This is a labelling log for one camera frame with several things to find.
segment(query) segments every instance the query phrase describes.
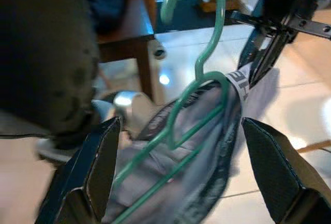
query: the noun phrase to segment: table leg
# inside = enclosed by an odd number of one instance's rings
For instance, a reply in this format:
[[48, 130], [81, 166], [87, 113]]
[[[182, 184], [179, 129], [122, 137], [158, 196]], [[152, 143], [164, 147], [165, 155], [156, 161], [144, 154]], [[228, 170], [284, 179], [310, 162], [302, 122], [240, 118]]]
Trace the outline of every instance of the table leg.
[[137, 47], [136, 60], [142, 92], [145, 93], [153, 101], [151, 68], [149, 66], [147, 42], [142, 42]]

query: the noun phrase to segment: wooden table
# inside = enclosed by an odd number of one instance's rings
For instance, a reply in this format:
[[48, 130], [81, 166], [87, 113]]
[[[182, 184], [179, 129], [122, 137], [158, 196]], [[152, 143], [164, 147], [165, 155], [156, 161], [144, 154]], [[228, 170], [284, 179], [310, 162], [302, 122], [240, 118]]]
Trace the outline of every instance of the wooden table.
[[121, 26], [98, 36], [101, 62], [137, 60], [142, 91], [153, 99], [147, 43], [154, 31], [143, 0], [128, 0]]

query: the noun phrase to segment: tiled floor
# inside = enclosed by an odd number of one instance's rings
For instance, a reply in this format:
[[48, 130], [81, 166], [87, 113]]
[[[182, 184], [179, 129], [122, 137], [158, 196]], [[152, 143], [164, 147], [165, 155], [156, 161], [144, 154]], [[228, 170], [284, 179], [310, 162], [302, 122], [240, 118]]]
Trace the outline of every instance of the tiled floor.
[[[205, 70], [223, 73], [235, 70], [251, 30], [245, 25], [226, 26]], [[162, 61], [151, 59], [157, 104], [178, 97], [194, 79], [195, 59], [212, 32], [212, 28], [205, 28], [157, 35], [168, 53]], [[331, 139], [331, 88], [297, 47], [298, 43], [288, 45], [276, 64], [281, 72], [279, 95], [263, 121], [285, 133], [295, 147], [301, 147]], [[114, 90], [140, 90], [133, 59], [103, 65], [103, 68]], [[101, 90], [104, 88], [101, 80], [96, 84]], [[34, 158], [34, 142], [33, 139], [0, 141], [0, 223], [33, 222], [35, 209], [51, 175], [51, 167]], [[315, 151], [303, 157], [331, 186], [330, 154]], [[273, 223], [258, 191], [247, 148], [239, 155], [238, 165], [240, 172], [230, 179], [223, 198], [204, 223]]]

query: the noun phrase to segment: hanger hook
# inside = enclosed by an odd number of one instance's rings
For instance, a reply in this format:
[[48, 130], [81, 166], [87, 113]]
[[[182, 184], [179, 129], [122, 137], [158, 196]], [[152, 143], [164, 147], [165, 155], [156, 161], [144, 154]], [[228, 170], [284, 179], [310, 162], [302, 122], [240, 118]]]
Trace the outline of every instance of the hanger hook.
[[[161, 20], [164, 23], [169, 23], [172, 20], [173, 12], [177, 0], [163, 0], [161, 7]], [[216, 0], [216, 22], [213, 35], [207, 47], [200, 53], [195, 62], [195, 79], [199, 81], [203, 75], [203, 65], [213, 53], [219, 38], [221, 36], [225, 19], [225, 0]]]

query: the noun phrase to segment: green hanger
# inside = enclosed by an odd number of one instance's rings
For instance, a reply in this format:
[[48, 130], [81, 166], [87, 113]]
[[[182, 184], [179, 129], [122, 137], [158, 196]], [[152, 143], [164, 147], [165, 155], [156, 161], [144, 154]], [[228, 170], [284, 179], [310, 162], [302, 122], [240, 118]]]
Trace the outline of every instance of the green hanger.
[[[170, 22], [172, 19], [173, 11], [177, 0], [164, 0], [161, 8], [161, 19], [163, 22]], [[213, 53], [216, 45], [218, 44], [221, 36], [225, 17], [225, 0], [216, 0], [216, 23], [215, 29], [206, 49], [199, 55], [195, 63], [195, 81], [190, 83], [179, 99], [176, 101], [165, 128], [152, 139], [146, 147], [144, 147], [136, 156], [130, 161], [124, 168], [116, 175], [113, 182], [113, 190], [118, 187], [123, 180], [132, 173], [132, 171], [139, 165], [158, 144], [166, 140], [168, 147], [174, 150], [180, 147], [185, 141], [191, 138], [197, 131], [206, 125], [211, 119], [213, 119], [218, 113], [224, 110], [224, 106], [227, 103], [227, 93], [229, 89], [229, 83], [224, 74], [218, 71], [212, 71], [208, 73], [203, 72], [203, 65]], [[188, 97], [194, 93], [203, 83], [207, 81], [217, 81], [222, 87], [222, 98], [220, 106], [213, 109], [206, 117], [204, 117], [198, 124], [187, 131], [179, 141], [174, 140], [174, 124], [178, 113], [184, 106]], [[158, 183], [156, 183], [151, 189], [147, 191], [139, 200], [137, 200], [130, 208], [126, 209], [119, 217], [117, 217], [113, 224], [118, 224], [129, 217], [138, 207], [146, 202], [154, 193], [156, 193], [163, 185], [167, 183], [176, 173], [178, 173], [185, 165], [188, 164], [194, 157], [200, 152], [203, 147], [203, 143], [186, 156], [168, 175], [164, 176]]]

